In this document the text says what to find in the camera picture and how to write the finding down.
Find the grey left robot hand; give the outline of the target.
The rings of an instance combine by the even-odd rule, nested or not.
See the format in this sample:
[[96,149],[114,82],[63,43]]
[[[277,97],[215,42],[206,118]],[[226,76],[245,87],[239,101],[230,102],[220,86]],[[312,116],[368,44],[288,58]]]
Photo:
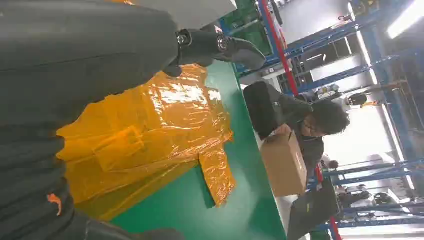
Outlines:
[[58,129],[159,72],[214,60],[261,68],[249,41],[180,29],[165,11],[104,0],[0,3],[0,127]]

